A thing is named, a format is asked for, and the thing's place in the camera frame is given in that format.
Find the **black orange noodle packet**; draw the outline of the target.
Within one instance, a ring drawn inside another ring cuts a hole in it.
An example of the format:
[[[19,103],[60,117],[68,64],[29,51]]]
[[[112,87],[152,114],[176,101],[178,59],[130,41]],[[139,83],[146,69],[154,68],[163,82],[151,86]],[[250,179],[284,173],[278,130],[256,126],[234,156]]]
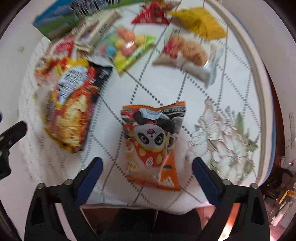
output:
[[[94,109],[113,68],[85,59],[53,62],[34,93],[46,133],[70,153],[84,149]]]

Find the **red white snack packet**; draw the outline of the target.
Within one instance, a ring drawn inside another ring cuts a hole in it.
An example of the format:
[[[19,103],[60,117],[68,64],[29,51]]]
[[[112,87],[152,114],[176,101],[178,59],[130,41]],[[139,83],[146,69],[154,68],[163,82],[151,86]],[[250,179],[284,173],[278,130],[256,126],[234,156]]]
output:
[[[74,47],[74,35],[68,34],[61,39],[52,41],[47,49],[47,54],[54,58],[70,58]]]

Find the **cream chocolate biscuit packet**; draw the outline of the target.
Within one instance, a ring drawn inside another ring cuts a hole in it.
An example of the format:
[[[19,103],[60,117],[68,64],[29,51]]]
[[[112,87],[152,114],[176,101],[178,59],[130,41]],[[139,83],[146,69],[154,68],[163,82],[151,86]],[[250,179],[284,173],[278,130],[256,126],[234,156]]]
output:
[[[91,52],[116,20],[122,17],[119,9],[102,10],[84,18],[74,29],[74,47]]]

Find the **orange panda snack bag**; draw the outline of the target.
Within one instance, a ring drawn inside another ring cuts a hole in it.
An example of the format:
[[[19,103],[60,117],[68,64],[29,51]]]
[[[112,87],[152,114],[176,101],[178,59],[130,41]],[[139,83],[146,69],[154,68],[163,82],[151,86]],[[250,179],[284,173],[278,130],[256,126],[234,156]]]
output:
[[[180,191],[174,146],[186,114],[186,103],[153,108],[126,105],[121,112],[129,182],[166,191]]]

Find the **colourful candy balls bag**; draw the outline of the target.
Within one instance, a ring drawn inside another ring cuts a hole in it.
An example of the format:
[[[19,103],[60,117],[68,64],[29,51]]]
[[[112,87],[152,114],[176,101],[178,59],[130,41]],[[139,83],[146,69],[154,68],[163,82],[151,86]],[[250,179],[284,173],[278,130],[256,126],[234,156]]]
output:
[[[101,40],[97,53],[108,58],[116,71],[121,73],[145,54],[156,40],[155,36],[136,34],[128,28],[119,26]]]

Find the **cranberry oat cookie packet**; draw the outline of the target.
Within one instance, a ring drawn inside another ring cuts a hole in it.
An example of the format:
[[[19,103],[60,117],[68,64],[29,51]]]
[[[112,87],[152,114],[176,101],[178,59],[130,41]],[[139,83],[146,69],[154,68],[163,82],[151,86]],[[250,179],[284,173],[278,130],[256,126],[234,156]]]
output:
[[[208,87],[215,82],[217,65],[222,55],[221,45],[188,31],[169,27],[161,54],[153,64],[179,68],[197,77]]]

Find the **red triangular snack packet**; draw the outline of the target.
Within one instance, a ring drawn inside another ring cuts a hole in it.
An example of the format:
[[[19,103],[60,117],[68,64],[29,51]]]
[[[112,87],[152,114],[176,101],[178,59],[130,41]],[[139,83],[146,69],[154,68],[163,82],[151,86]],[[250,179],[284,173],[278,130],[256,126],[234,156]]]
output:
[[[168,3],[164,1],[153,1],[143,6],[140,12],[131,22],[131,24],[164,24],[168,25],[165,11],[169,10]]]

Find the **yellow snack packet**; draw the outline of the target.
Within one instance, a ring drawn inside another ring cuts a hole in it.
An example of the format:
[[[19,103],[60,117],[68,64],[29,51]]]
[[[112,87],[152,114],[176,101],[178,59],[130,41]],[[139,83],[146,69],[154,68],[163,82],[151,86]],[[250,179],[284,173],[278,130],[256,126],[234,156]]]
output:
[[[178,18],[190,32],[207,41],[228,37],[226,30],[204,7],[168,11],[167,13]]]

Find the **white patterned tablecloth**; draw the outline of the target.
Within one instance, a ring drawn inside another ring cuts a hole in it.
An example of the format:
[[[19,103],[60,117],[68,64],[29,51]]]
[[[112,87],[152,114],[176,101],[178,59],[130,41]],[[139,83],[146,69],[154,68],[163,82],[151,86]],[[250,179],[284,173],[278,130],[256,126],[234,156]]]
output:
[[[143,207],[182,214],[207,205],[192,173],[191,159],[203,155],[211,168],[236,184],[261,185],[273,164],[273,100],[265,67],[248,33],[222,5],[212,1],[182,1],[181,9],[204,6],[228,36],[214,40],[222,50],[213,84],[206,85],[185,69],[154,65],[168,27],[137,25],[138,34],[157,38],[123,75],[113,72],[94,109],[90,132],[82,152],[70,154],[44,131],[34,102],[34,68],[50,41],[43,37],[32,53],[18,103],[20,120],[28,132],[20,142],[22,161],[30,180],[48,186],[61,184],[84,169],[94,157],[103,172],[88,199],[92,207]],[[174,147],[180,191],[142,187],[126,178],[125,141],[120,111],[124,105],[159,108],[186,103],[186,115]]]

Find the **blue green milk carton box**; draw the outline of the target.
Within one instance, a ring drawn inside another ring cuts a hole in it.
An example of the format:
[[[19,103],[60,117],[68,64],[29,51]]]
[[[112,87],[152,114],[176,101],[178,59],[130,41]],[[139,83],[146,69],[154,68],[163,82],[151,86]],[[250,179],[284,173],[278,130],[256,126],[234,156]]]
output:
[[[86,16],[135,3],[138,1],[59,0],[38,15],[32,25],[51,41],[65,35]]]

